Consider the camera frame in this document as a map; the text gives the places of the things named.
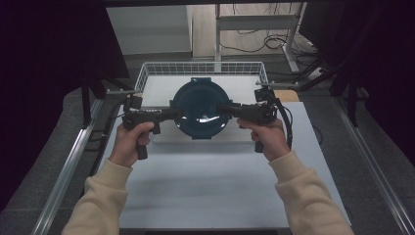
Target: wall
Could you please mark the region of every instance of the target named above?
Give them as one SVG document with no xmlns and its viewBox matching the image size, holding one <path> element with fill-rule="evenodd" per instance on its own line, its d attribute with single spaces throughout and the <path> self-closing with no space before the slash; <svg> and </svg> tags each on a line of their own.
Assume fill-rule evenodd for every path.
<svg viewBox="0 0 415 235">
<path fill-rule="evenodd" d="M 123 55 L 190 52 L 186 6 L 108 8 Z"/>
</svg>

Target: black controller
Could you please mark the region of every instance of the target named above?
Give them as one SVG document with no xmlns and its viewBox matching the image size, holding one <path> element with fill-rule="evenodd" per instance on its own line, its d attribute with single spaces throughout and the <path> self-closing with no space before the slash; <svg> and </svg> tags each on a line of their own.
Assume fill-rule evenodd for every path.
<svg viewBox="0 0 415 235">
<path fill-rule="evenodd" d="M 160 122 L 168 119 L 177 119 L 183 117 L 183 111 L 179 109 L 161 109 L 161 110 L 140 110 L 143 98 L 130 96 L 124 105 L 125 116 L 122 117 L 122 124 L 127 130 L 133 129 L 136 125 L 143 122 L 153 122 L 154 127 L 150 130 L 153 134 L 160 134 Z M 145 145 L 138 145 L 136 147 L 139 160 L 148 158 L 147 148 Z"/>
<path fill-rule="evenodd" d="M 280 99 L 276 98 L 274 92 L 269 90 L 267 86 L 263 86 L 261 89 L 256 90 L 254 93 L 257 102 L 266 102 L 255 105 L 241 105 L 236 103 L 230 106 L 222 105 L 217 107 L 218 112 L 220 114 L 251 121 L 259 125 L 266 125 L 277 118 L 277 112 L 279 111 L 284 120 L 284 123 L 286 123 L 287 144 L 291 149 L 293 142 L 293 130 Z M 263 143 L 260 141 L 255 142 L 254 150 L 257 153 L 262 153 Z"/>
</svg>

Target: beige sleeve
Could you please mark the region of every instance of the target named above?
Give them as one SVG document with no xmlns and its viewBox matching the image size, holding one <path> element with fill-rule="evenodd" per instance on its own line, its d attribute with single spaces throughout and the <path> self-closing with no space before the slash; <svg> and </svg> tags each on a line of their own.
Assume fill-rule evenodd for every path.
<svg viewBox="0 0 415 235">
<path fill-rule="evenodd" d="M 131 170 L 106 160 L 96 175 L 86 179 L 85 195 L 75 205 L 62 234 L 118 234 Z"/>
<path fill-rule="evenodd" d="M 277 175 L 275 188 L 293 234 L 353 234 L 326 185 L 295 152 L 269 164 Z"/>
</svg>

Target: hand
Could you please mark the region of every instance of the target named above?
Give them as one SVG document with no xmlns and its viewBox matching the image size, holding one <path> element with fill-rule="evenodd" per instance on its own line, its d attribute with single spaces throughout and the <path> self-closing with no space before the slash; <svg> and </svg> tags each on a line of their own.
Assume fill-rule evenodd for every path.
<svg viewBox="0 0 415 235">
<path fill-rule="evenodd" d="M 238 118 L 238 124 L 250 129 L 254 142 L 263 143 L 263 155 L 271 162 L 291 152 L 284 134 L 283 122 L 275 119 L 267 125 L 257 125 L 253 122 Z"/>
<path fill-rule="evenodd" d="M 116 129 L 114 148 L 109 160 L 113 164 L 126 167 L 135 164 L 138 159 L 135 147 L 137 144 L 148 145 L 150 143 L 149 131 L 154 126 L 152 122 L 144 122 L 128 131 L 122 124 L 119 125 Z"/>
</svg>

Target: aluminum rail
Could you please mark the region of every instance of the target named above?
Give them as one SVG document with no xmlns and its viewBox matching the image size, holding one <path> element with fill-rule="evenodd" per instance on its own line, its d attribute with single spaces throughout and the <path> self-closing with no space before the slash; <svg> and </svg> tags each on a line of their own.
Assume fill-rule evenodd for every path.
<svg viewBox="0 0 415 235">
<path fill-rule="evenodd" d="M 408 212 L 403 205 L 402 201 L 394 192 L 391 184 L 388 182 L 378 163 L 376 162 L 375 156 L 373 156 L 369 147 L 366 144 L 363 136 L 360 134 L 360 131 L 357 127 L 354 127 L 353 124 L 348 120 L 347 114 L 345 112 L 346 107 L 342 103 L 342 98 L 334 98 L 335 106 L 338 109 L 340 116 L 342 117 L 343 122 L 345 123 L 346 129 L 349 132 L 351 138 L 354 141 L 363 161 L 366 163 L 366 166 L 369 169 L 369 172 L 372 174 L 373 179 L 375 180 L 376 185 L 378 186 L 379 191 L 384 197 L 394 219 L 396 220 L 397 225 L 399 226 L 402 234 L 405 235 L 414 235 L 415 228 L 411 221 L 411 218 L 408 215 Z"/>
<path fill-rule="evenodd" d="M 103 100 L 95 100 L 92 104 L 91 122 L 85 129 L 81 129 L 79 131 L 72 149 L 70 150 L 67 161 L 65 162 L 65 165 L 62 168 L 58 179 L 56 180 L 55 186 L 49 195 L 48 201 L 46 202 L 45 207 L 43 208 L 43 211 L 37 219 L 36 225 L 31 232 L 32 235 L 46 235 L 49 232 L 58 208 L 61 205 L 62 199 L 67 192 L 70 180 L 72 179 L 80 156 L 82 155 L 88 138 L 91 135 L 92 129 L 94 128 L 97 115 L 103 103 Z"/>
</svg>

